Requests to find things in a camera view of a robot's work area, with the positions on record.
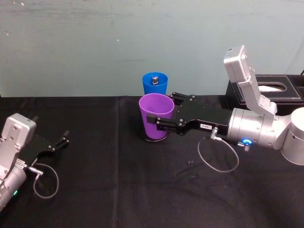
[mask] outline cup rim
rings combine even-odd
[[[154,74],[154,73],[162,74],[162,75],[164,75],[164,76],[166,77],[166,81],[165,81],[164,83],[158,84],[158,85],[156,85],[156,86],[162,86],[162,85],[168,83],[168,76],[167,76],[166,74],[162,73],[162,72],[157,72],[157,71],[155,71],[155,72],[149,72],[149,73],[143,75],[143,76],[142,76],[142,83],[145,84],[146,86],[153,86],[153,87],[155,87],[155,85],[150,85],[150,84],[144,83],[144,81],[143,81],[143,78],[144,78],[146,75]]]
[[[146,110],[146,109],[142,108],[142,106],[141,106],[141,100],[142,100],[144,97],[149,96],[149,95],[159,95],[159,96],[164,96],[164,97],[166,97],[166,98],[170,99],[170,101],[171,101],[171,102],[172,102],[172,104],[173,104],[173,107],[172,107],[172,109],[171,109],[170,111],[165,112],[165,113],[155,113],[156,115],[165,115],[165,114],[168,114],[168,113],[170,113],[170,112],[172,112],[172,111],[174,110],[174,106],[175,106],[175,104],[174,104],[174,102],[172,101],[172,99],[171,99],[171,98],[169,98],[167,95],[164,95],[164,94],[158,94],[158,93],[150,93],[150,94],[146,94],[146,95],[142,96],[142,97],[139,99],[139,102],[138,102],[139,107],[140,107],[141,109],[143,109],[145,112],[147,112],[147,113],[152,113],[152,112],[150,112],[150,111],[148,111],[148,110]]]

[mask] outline tissue box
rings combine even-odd
[[[304,107],[303,75],[256,75],[260,90],[264,86],[272,86],[280,91],[261,92],[276,103],[276,115],[289,115],[293,110]],[[247,109],[242,91],[237,83],[229,81],[226,91],[229,109]]]

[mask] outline black tablecloth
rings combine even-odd
[[[28,118],[38,115],[37,134],[50,140],[70,130],[69,147],[60,159],[48,162],[60,178],[58,194],[37,198],[33,177],[28,177],[0,213],[0,227],[304,227],[303,167],[289,163],[279,151],[236,148],[239,167],[217,173],[197,153],[204,132],[144,141],[138,100],[0,98],[0,126],[18,112]],[[225,106],[221,96],[204,96],[201,102]],[[214,165],[233,165],[222,145],[206,142],[201,152]]]

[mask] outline blue cup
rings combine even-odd
[[[153,85],[153,78],[158,77],[158,84]],[[166,94],[168,77],[160,72],[147,73],[142,77],[144,94]]]

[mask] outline plastic cup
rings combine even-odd
[[[163,94],[147,94],[139,100],[139,108],[147,136],[155,140],[165,137],[167,132],[158,131],[156,124],[147,122],[147,114],[170,119],[174,109],[171,98]]]
[[[152,78],[157,76],[158,77],[158,84],[153,85]],[[168,84],[168,77],[160,72],[151,72],[142,77],[143,83],[143,90],[144,94],[166,94],[167,91],[167,84]]]

